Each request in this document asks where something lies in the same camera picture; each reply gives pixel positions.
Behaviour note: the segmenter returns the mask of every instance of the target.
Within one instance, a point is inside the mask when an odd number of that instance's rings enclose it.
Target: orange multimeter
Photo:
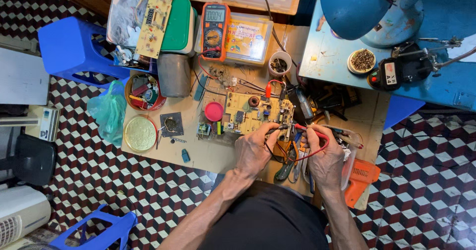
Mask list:
[[[225,38],[230,21],[230,8],[225,3],[205,3],[202,11],[202,52],[220,47],[219,51],[202,54],[205,60],[224,61]]]

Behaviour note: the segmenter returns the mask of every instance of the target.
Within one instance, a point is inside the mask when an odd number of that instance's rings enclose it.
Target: gray cup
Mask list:
[[[165,97],[190,95],[190,65],[188,56],[176,54],[159,55],[157,59],[160,93]]]

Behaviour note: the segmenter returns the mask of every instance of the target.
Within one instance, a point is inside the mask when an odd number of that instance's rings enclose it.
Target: hand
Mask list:
[[[240,174],[247,178],[256,179],[258,173],[263,170],[271,158],[271,153],[264,145],[266,133],[273,128],[278,128],[277,123],[266,123],[261,127],[235,141],[235,154],[237,157],[237,169]],[[267,139],[267,145],[273,150],[279,131],[274,131]]]
[[[312,177],[316,181],[319,191],[324,198],[337,198],[341,195],[340,182],[342,179],[342,167],[344,165],[344,151],[337,143],[332,131],[321,125],[308,125],[307,131],[303,132],[301,142],[305,148],[310,148],[314,152],[319,146],[318,131],[329,137],[329,145],[324,150],[309,157],[307,163]]]

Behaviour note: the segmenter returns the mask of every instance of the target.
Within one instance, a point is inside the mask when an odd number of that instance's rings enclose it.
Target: green plastic bag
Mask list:
[[[126,113],[124,84],[113,81],[106,95],[91,98],[86,110],[96,120],[99,136],[118,147],[122,144],[122,125]]]

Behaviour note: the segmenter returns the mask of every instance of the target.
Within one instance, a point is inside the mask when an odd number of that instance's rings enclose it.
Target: gold tin lid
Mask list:
[[[157,139],[157,129],[151,120],[137,115],[129,120],[124,127],[124,142],[136,152],[150,150]]]

